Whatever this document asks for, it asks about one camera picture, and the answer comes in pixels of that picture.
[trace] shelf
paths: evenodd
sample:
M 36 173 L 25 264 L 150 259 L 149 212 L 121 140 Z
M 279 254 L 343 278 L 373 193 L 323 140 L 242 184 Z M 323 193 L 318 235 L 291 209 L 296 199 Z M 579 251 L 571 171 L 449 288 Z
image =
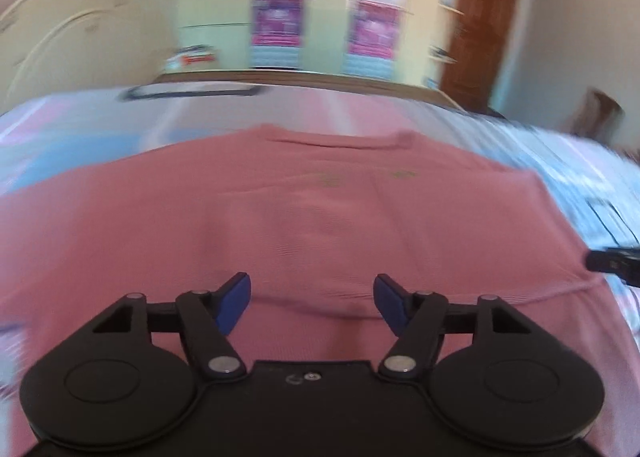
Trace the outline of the shelf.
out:
M 453 58 L 450 58 L 449 56 L 436 56 L 434 54 L 430 54 L 429 59 L 433 60 L 434 62 L 442 62 L 442 63 L 456 63 L 458 61 L 458 60 L 454 60 Z
M 452 8 L 451 6 L 447 6 L 446 4 L 438 4 L 438 6 L 441 7 L 443 10 L 447 10 L 448 12 L 464 15 L 464 13 L 461 12 L 460 10 L 457 10 L 456 8 Z
M 399 12 L 407 13 L 407 10 L 404 8 L 404 6 L 396 6 L 395 4 L 385 4 L 384 2 L 374 2 L 373 0 L 354 0 L 354 1 L 362 2 L 363 4 L 369 4 L 371 6 L 378 6 L 379 8 L 390 8 L 392 10 L 398 10 Z

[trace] white cabinet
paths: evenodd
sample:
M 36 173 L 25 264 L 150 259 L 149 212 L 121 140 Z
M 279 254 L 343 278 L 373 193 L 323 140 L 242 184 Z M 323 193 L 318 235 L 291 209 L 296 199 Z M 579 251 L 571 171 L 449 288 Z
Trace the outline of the white cabinet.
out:
M 407 0 L 396 53 L 396 81 L 422 85 L 438 11 L 438 0 Z

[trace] wooden door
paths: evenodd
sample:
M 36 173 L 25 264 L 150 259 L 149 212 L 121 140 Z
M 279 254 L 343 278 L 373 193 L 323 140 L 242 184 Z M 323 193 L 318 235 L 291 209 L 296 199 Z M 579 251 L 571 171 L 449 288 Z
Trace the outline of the wooden door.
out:
M 498 74 L 516 0 L 460 0 L 440 89 L 466 110 L 484 113 Z

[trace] pink poster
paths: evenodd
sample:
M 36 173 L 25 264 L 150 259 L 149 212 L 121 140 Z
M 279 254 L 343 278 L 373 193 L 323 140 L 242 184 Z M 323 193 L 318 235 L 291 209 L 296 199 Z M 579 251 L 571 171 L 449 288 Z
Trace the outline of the pink poster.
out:
M 254 46 L 300 46 L 302 0 L 255 0 Z
M 359 2 L 353 14 L 348 52 L 391 60 L 399 27 L 397 9 Z

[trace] wall shelf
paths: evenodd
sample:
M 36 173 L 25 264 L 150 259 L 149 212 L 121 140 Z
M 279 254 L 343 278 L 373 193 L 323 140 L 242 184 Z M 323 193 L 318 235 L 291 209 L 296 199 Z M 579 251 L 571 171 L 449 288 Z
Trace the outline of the wall shelf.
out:
M 448 12 L 464 15 L 464 13 L 461 12 L 460 10 L 457 10 L 456 8 L 452 8 L 451 6 L 447 6 L 446 4 L 438 4 L 438 7 L 442 8 L 443 10 L 447 10 Z
M 456 63 L 458 61 L 458 60 L 454 60 L 453 58 L 450 58 L 449 56 L 436 56 L 434 54 L 430 54 L 429 59 L 433 60 L 434 62 L 441 62 L 441 63 Z

